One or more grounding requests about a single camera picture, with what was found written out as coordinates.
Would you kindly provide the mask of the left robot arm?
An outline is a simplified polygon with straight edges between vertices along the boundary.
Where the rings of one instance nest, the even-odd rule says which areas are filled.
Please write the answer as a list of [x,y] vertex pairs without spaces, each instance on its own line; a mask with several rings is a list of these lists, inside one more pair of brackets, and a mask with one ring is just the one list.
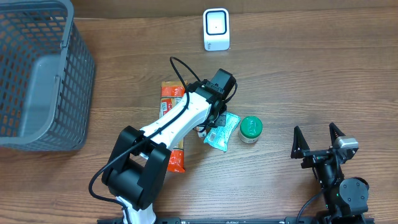
[[236,79],[219,69],[211,80],[186,87],[179,103],[152,124],[124,128],[101,178],[123,217],[112,223],[154,223],[152,204],[164,184],[173,148],[195,127],[216,126],[235,94]]

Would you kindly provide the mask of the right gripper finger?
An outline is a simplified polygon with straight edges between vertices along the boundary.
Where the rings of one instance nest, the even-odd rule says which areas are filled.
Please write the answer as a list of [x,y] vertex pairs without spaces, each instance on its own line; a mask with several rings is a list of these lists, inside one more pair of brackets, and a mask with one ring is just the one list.
[[304,158],[310,152],[310,148],[299,126],[294,127],[294,141],[290,157],[292,159]]
[[345,136],[345,134],[337,127],[335,123],[329,124],[331,143],[333,144],[338,137]]

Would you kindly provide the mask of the white barcode scanner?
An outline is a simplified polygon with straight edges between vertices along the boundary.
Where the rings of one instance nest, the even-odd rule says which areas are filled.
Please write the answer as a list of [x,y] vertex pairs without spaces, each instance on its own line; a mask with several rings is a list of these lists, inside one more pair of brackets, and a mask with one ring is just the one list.
[[229,12],[211,8],[203,13],[203,41],[206,51],[224,51],[230,47]]

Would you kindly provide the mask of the small orange snack box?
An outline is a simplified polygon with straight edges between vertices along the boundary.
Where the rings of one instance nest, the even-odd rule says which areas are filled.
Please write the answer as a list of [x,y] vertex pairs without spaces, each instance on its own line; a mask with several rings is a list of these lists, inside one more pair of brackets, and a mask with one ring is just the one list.
[[207,135],[206,128],[204,126],[197,126],[195,131],[197,132],[199,138],[205,138]]

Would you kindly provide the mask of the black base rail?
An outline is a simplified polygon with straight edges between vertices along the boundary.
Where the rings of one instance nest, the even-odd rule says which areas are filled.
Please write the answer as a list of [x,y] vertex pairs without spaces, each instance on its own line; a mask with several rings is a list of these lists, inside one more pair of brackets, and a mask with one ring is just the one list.
[[[285,217],[282,219],[181,219],[179,217],[157,218],[156,224],[294,224],[297,217]],[[327,223],[320,222],[315,217],[301,217],[299,224]],[[374,224],[373,218],[348,218],[345,220],[333,220],[332,223],[367,223]]]

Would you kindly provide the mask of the grey plastic mesh basket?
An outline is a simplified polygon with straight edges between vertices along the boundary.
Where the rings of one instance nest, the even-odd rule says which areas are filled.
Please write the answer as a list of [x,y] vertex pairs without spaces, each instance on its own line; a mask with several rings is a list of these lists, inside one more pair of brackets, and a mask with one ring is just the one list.
[[72,151],[86,141],[95,61],[70,1],[1,2],[1,146]]

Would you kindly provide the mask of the teal wet wipes pack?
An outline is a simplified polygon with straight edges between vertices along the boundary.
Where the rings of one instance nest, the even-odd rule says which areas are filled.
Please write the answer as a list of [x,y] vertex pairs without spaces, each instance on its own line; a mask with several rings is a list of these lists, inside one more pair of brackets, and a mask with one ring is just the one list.
[[211,128],[204,139],[204,143],[223,152],[228,150],[228,142],[231,134],[236,129],[241,118],[238,115],[227,112],[226,123],[224,126]]

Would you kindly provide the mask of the green lid jar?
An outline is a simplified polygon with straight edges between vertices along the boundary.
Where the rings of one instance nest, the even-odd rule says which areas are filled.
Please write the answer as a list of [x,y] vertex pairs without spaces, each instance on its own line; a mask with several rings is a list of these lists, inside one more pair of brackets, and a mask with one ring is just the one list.
[[247,116],[239,126],[239,138],[246,144],[255,143],[262,133],[262,128],[262,121],[257,116]]

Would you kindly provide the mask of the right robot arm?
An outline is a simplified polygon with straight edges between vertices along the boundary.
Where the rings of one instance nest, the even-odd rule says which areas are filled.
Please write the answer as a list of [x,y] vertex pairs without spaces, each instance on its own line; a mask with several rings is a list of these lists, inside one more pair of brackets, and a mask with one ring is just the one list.
[[304,210],[316,199],[323,197],[326,210],[317,212],[309,223],[374,223],[365,218],[368,211],[369,184],[360,177],[345,178],[341,165],[351,160],[359,149],[353,136],[344,134],[335,123],[329,124],[331,145],[328,149],[312,151],[301,129],[294,127],[294,140],[290,157],[301,159],[301,168],[311,168],[320,184],[320,192],[302,206],[295,218],[304,223]]

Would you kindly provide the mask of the orange spaghetti packet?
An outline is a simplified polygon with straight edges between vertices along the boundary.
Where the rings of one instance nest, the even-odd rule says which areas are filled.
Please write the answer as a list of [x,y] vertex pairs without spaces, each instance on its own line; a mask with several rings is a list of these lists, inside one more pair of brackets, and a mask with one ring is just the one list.
[[[182,99],[185,89],[181,83],[162,82],[160,96],[160,112],[159,117],[163,117]],[[184,173],[184,140],[172,149],[167,170],[169,172]]]

